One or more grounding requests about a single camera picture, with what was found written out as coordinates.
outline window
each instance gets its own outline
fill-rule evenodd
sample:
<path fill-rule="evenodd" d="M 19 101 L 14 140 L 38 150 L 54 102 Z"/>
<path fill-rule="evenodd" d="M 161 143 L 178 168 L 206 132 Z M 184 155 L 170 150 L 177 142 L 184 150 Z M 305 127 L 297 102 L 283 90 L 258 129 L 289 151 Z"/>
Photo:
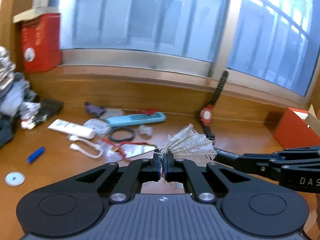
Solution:
<path fill-rule="evenodd" d="M 50 0 L 62 49 L 130 49 L 211 62 L 228 0 Z"/>
<path fill-rule="evenodd" d="M 320 70 L 320 0 L 34 1 L 48 5 L 62 14 L 64 65 L 215 80 L 228 68 L 232 91 L 299 104 L 307 103 Z"/>
<path fill-rule="evenodd" d="M 320 47 L 320 0 L 242 0 L 228 68 L 307 93 Z"/>

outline white tube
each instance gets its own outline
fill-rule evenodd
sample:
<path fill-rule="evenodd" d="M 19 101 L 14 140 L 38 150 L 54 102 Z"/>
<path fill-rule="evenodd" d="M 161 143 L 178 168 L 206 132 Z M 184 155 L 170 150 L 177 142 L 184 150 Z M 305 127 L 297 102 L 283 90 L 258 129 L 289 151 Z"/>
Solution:
<path fill-rule="evenodd" d="M 49 125 L 48 129 L 63 132 L 66 134 L 76 135 L 88 140 L 92 139 L 95 135 L 93 129 L 61 119 L 55 120 L 52 124 Z"/>

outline blue pen cap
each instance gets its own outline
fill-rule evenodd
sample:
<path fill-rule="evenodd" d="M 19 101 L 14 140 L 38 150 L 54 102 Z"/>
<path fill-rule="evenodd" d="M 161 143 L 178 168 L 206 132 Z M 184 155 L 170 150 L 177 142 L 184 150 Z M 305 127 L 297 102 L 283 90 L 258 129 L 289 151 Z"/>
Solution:
<path fill-rule="evenodd" d="M 29 164 L 33 163 L 42 153 L 44 153 L 44 151 L 45 151 L 45 148 L 43 146 L 40 147 L 28 157 L 27 162 Z"/>

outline metal screw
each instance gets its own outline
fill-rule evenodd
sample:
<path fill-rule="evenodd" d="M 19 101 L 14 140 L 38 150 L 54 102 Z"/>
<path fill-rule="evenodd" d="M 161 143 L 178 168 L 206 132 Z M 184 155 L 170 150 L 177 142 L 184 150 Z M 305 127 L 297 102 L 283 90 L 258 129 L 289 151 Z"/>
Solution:
<path fill-rule="evenodd" d="M 214 195 L 211 193 L 205 192 L 205 193 L 201 193 L 199 195 L 199 198 L 203 201 L 211 201 L 211 200 L 214 200 Z"/>
<path fill-rule="evenodd" d="M 127 198 L 127 196 L 123 193 L 114 193 L 111 195 L 111 199 L 113 201 L 123 201 Z"/>

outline orange box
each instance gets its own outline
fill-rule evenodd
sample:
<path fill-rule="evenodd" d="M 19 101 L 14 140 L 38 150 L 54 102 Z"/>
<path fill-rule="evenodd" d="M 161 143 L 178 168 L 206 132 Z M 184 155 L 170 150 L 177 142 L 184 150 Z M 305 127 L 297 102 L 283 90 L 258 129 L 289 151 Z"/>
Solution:
<path fill-rule="evenodd" d="M 22 24 L 25 72 L 48 71 L 61 63 L 60 14 L 46 13 Z"/>
<path fill-rule="evenodd" d="M 289 107 L 273 136 L 283 148 L 320 145 L 320 121 L 313 106 L 309 111 Z"/>

